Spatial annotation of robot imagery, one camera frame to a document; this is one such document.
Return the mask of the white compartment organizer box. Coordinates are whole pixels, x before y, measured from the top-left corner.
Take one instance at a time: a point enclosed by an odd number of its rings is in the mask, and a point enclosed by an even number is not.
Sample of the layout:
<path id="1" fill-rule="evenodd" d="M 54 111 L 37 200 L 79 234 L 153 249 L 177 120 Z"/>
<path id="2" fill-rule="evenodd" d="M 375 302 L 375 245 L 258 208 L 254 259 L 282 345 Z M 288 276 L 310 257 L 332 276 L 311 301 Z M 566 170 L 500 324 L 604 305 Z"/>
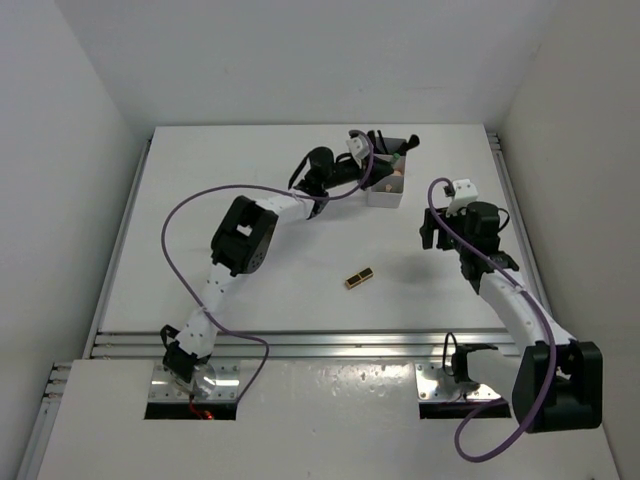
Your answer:
<path id="1" fill-rule="evenodd" d="M 366 189 L 367 205 L 377 208 L 398 208 L 404 194 L 406 157 L 400 156 L 397 150 L 405 140 L 395 137 L 384 139 L 388 153 L 380 152 L 378 149 L 375 153 L 374 167 Z M 400 159 L 393 165 L 391 158 L 395 153 L 400 156 Z M 394 170 L 401 170 L 403 176 L 393 176 Z M 385 191 L 386 184 L 393 186 L 391 192 Z"/>

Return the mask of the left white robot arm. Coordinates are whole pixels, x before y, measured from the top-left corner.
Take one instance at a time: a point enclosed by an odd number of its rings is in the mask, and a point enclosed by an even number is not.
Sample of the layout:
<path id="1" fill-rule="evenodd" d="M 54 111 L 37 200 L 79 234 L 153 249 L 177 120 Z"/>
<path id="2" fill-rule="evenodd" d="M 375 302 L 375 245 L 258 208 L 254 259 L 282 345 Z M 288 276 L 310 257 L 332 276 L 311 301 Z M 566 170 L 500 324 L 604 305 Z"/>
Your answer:
<path id="1" fill-rule="evenodd" d="M 329 191 L 335 187 L 355 182 L 364 190 L 394 173 L 398 153 L 381 152 L 361 136 L 349 139 L 347 146 L 348 151 L 338 156 L 328 147 L 312 149 L 294 170 L 285 191 L 264 199 L 240 195 L 233 200 L 213 234 L 212 266 L 200 295 L 183 276 L 178 277 L 197 309 L 182 329 L 166 325 L 160 336 L 163 365 L 181 382 L 194 381 L 197 367 L 211 357 L 220 331 L 269 347 L 256 336 L 228 330 L 220 318 L 225 302 L 261 267 L 277 227 L 318 216 L 333 199 Z"/>

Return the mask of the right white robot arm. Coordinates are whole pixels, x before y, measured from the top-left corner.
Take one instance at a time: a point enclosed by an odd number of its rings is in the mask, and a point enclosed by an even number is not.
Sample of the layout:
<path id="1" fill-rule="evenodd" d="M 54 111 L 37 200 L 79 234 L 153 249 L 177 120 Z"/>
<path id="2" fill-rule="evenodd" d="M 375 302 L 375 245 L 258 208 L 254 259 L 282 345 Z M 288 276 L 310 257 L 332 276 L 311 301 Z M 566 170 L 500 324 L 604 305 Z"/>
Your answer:
<path id="1" fill-rule="evenodd" d="M 484 383 L 507 398 L 524 424 L 542 402 L 529 433 L 595 429 L 602 422 L 603 356 L 591 341 L 560 327 L 530 296 L 516 261 L 500 247 L 500 209 L 473 201 L 450 215 L 426 209 L 419 233 L 423 249 L 454 250 L 461 273 L 497 314 L 514 340 L 519 361 L 494 345 L 459 344 L 451 358 L 458 384 Z"/>

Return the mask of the metal base plate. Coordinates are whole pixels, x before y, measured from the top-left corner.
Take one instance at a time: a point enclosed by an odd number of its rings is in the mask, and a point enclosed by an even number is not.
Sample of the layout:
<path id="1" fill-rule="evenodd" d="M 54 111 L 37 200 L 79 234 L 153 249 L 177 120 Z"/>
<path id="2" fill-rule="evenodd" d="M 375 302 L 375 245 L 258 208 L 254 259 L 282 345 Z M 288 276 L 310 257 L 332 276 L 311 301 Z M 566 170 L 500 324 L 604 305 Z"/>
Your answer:
<path id="1" fill-rule="evenodd" d="M 210 359 L 195 367 L 190 382 L 180 380 L 161 361 L 154 365 L 148 391 L 150 403 L 233 403 L 239 393 L 240 366 L 236 362 Z"/>
<path id="2" fill-rule="evenodd" d="M 456 383 L 435 362 L 414 366 L 417 398 L 420 403 L 487 403 L 500 396 L 484 384 Z"/>

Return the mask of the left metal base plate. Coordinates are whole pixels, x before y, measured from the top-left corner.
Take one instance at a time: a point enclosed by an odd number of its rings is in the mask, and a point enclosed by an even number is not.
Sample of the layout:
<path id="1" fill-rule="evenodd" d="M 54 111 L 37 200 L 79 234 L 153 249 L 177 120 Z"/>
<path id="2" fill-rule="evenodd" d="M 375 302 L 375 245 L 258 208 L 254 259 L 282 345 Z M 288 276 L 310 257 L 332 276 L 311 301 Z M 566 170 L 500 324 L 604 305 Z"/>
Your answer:
<path id="1" fill-rule="evenodd" d="M 148 391 L 150 403 L 233 403 L 239 393 L 240 366 L 236 362 L 210 359 L 195 367 L 190 382 L 180 380 L 161 361 L 154 365 Z"/>

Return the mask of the aluminium table frame rail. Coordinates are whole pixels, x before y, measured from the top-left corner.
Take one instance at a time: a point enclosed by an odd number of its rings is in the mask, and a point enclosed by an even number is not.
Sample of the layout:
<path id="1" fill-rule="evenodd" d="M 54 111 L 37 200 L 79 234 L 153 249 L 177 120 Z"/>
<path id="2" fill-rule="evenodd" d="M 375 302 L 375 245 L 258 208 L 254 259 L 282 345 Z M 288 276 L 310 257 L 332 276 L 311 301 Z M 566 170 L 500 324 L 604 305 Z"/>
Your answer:
<path id="1" fill-rule="evenodd" d="M 220 334 L 214 358 L 260 359 L 416 359 L 438 357 L 443 330 L 371 332 L 275 332 L 258 334 L 269 345 Z M 89 343 L 88 359 L 155 359 L 164 356 L 159 334 L 99 333 Z"/>

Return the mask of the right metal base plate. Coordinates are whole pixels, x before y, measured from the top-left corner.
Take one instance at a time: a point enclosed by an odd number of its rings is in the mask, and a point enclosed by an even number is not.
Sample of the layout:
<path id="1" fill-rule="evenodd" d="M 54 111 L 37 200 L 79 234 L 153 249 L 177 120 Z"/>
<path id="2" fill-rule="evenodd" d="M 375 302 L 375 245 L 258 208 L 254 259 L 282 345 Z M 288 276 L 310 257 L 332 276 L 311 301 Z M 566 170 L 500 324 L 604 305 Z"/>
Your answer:
<path id="1" fill-rule="evenodd" d="M 487 403 L 500 396 L 484 384 L 456 383 L 435 362 L 414 366 L 417 398 L 420 403 Z"/>

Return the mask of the black gold lipstick case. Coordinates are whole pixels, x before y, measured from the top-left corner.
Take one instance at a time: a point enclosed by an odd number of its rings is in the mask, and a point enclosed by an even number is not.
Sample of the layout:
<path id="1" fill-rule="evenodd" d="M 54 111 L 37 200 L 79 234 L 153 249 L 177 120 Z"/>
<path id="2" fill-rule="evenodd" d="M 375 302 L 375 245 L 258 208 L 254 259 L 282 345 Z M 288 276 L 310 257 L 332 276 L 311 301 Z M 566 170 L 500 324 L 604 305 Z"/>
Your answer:
<path id="1" fill-rule="evenodd" d="M 371 268 L 365 268 L 360 272 L 350 276 L 345 280 L 345 287 L 348 290 L 355 288 L 358 285 L 361 285 L 363 282 L 371 279 L 374 276 L 374 272 Z"/>

